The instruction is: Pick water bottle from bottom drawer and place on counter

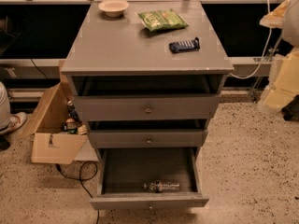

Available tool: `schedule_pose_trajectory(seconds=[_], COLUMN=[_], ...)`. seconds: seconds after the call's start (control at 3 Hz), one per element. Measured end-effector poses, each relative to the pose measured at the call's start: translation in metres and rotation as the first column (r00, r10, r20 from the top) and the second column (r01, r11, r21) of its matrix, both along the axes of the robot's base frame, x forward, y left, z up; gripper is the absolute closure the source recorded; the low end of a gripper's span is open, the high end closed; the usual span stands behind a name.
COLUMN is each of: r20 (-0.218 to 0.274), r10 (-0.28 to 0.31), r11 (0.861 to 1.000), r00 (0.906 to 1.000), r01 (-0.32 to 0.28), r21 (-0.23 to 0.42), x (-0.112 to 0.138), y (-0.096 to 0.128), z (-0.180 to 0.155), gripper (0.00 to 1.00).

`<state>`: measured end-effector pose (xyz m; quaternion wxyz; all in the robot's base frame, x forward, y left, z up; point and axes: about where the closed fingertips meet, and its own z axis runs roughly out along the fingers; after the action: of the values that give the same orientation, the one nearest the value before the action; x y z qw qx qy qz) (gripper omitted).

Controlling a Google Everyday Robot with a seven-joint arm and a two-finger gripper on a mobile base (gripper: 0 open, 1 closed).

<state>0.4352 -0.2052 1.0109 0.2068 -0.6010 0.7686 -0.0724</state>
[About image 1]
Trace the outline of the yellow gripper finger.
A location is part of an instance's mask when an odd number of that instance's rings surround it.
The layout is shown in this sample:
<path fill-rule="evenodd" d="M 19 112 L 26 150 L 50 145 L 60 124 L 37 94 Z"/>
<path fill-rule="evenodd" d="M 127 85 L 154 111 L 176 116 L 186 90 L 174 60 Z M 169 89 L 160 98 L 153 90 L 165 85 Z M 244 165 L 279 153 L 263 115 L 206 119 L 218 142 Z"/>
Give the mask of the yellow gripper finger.
<path fill-rule="evenodd" d="M 286 56 L 274 57 L 268 80 L 257 108 L 263 113 L 274 114 L 299 94 L 299 48 L 293 48 Z"/>
<path fill-rule="evenodd" d="M 272 29 L 281 29 L 285 21 L 285 15 L 290 1 L 291 0 L 283 1 L 273 11 L 270 11 L 269 13 L 264 15 L 260 20 L 261 26 Z"/>

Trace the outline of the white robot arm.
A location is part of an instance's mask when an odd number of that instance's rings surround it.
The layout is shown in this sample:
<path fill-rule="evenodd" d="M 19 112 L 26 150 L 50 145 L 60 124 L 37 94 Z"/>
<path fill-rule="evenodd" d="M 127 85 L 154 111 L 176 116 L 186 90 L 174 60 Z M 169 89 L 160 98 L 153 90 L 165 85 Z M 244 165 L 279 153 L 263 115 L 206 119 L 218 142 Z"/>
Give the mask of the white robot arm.
<path fill-rule="evenodd" d="M 274 57 L 269 83 L 257 104 L 261 112 L 271 114 L 279 112 L 299 94 L 299 0 L 285 0 L 263 16 L 260 24 L 279 28 L 282 39 L 292 45 L 287 55 Z"/>

